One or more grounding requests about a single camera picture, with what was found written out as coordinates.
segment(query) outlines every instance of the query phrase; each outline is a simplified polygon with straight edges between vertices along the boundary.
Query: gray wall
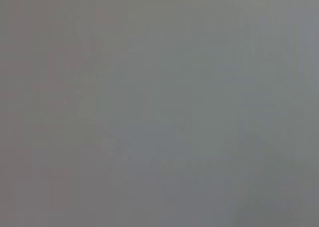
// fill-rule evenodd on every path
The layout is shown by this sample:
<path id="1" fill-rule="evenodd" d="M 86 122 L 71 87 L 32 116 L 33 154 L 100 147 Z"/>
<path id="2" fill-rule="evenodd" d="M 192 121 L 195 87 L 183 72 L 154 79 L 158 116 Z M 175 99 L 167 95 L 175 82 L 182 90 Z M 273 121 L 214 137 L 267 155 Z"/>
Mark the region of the gray wall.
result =
<path id="1" fill-rule="evenodd" d="M 0 0 L 0 225 L 316 226 L 318 0 Z"/>

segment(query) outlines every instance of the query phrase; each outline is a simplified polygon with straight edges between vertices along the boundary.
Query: gray surface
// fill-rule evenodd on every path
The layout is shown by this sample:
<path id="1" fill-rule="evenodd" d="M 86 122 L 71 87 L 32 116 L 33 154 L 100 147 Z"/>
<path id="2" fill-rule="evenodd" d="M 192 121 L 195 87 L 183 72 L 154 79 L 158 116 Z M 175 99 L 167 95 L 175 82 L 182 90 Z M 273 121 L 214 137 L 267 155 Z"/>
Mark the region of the gray surface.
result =
<path id="1" fill-rule="evenodd" d="M 0 226 L 317 226 L 318 13 L 0 0 Z"/>

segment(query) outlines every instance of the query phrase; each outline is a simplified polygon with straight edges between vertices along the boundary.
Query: blurry background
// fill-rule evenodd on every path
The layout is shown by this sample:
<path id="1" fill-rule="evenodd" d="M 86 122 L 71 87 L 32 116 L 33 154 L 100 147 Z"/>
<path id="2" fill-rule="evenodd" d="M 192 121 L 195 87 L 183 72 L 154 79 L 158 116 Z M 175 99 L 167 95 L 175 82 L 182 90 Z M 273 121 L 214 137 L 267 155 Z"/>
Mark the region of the blurry background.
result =
<path id="1" fill-rule="evenodd" d="M 0 0 L 0 225 L 315 226 L 317 0 Z"/>

